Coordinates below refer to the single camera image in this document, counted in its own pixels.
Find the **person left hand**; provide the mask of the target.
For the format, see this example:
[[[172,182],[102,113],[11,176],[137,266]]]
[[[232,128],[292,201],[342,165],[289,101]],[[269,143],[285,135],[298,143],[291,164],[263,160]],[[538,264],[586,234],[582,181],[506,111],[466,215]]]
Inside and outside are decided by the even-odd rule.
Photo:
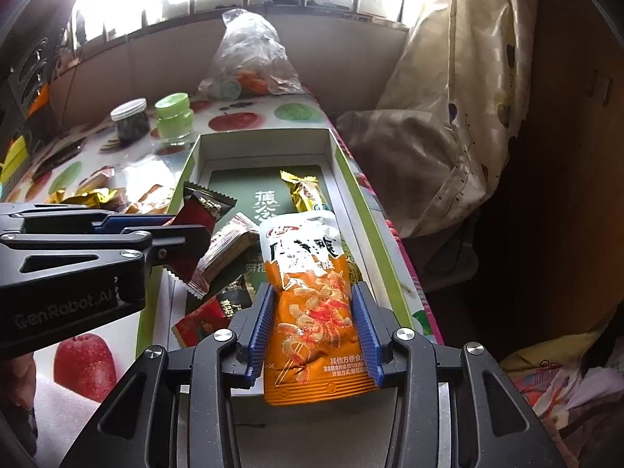
[[[36,362],[32,353],[1,361],[1,412],[31,456],[36,454],[38,437],[35,393]]]

